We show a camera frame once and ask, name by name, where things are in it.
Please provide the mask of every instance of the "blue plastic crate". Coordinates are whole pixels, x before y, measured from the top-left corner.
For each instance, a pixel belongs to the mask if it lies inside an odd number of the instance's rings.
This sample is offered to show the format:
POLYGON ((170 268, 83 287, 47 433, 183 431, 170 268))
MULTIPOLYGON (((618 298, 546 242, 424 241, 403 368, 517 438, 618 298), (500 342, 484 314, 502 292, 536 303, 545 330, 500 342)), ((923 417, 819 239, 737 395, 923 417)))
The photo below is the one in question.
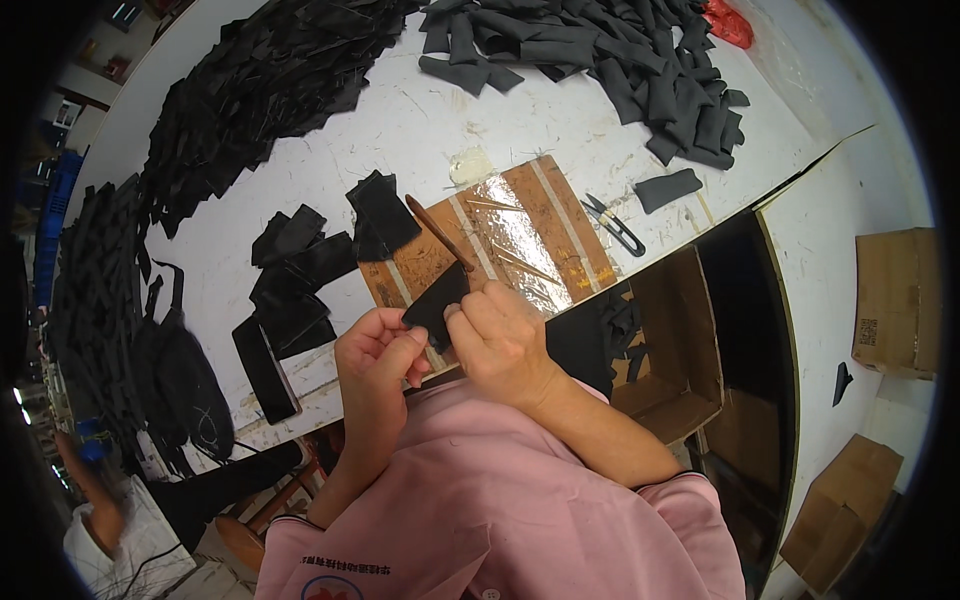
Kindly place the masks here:
POLYGON ((34 258, 34 303, 37 306, 49 306, 53 289, 54 267, 57 265, 57 247, 60 243, 60 230, 63 229, 63 216, 66 214, 73 186, 84 166, 84 158, 74 152, 65 151, 57 160, 47 202, 36 225, 36 257, 34 258))

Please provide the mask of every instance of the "pink shirt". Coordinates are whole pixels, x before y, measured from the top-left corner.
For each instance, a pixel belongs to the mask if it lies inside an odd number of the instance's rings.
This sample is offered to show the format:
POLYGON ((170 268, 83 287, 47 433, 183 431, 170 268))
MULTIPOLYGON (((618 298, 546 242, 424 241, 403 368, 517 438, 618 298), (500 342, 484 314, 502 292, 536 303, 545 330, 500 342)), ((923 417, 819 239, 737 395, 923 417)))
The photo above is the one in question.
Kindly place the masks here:
POLYGON ((702 475, 631 492, 466 380, 408 406, 390 466, 329 529, 274 520, 257 600, 744 598, 702 475))

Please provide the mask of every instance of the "white shirt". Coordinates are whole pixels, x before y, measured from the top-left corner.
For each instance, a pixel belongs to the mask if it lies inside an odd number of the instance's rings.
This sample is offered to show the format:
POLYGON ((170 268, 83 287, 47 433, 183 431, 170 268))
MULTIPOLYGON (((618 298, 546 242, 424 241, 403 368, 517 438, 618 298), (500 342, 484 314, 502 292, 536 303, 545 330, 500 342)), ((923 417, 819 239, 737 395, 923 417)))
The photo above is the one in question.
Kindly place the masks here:
POLYGON ((136 475, 124 492, 122 510, 127 524, 113 558, 100 549, 83 524, 83 516, 92 510, 90 504, 74 510, 63 536, 63 551, 95 597, 155 598, 197 566, 183 546, 144 564, 180 540, 136 475), (140 573, 134 579, 138 568, 140 573))

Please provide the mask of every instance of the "red plastic bag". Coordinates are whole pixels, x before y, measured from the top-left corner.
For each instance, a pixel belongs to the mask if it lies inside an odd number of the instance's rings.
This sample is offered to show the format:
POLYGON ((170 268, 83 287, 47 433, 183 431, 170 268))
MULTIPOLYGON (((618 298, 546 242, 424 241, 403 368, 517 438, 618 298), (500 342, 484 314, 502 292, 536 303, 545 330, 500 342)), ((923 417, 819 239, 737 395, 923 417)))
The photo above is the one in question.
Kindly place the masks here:
POLYGON ((724 0, 707 0, 704 8, 704 18, 713 26, 712 34, 744 50, 754 44, 754 28, 724 0))

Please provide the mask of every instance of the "wooden stick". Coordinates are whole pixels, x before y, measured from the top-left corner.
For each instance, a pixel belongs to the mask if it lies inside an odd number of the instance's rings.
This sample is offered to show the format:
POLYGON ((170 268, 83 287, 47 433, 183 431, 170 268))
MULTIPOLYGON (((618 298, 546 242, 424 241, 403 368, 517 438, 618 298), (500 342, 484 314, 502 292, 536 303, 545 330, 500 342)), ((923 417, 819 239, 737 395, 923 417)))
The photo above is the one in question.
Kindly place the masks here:
POLYGON ((437 236, 437 239, 440 240, 444 246, 446 246, 446 249, 457 257, 457 260, 460 261, 460 264, 464 266, 464 269, 466 269, 468 273, 472 273, 473 269, 475 269, 473 263, 471 263, 467 257, 460 252, 460 249, 457 248, 456 244, 450 241, 450 238, 446 237, 446 234, 442 229, 440 229, 440 226, 437 225, 437 222, 433 220, 433 217, 427 213, 423 206, 421 206, 413 196, 407 194, 406 199, 407 205, 410 206, 410 210, 417 215, 417 218, 420 219, 420 222, 426 225, 426 228, 430 229, 430 232, 437 236))

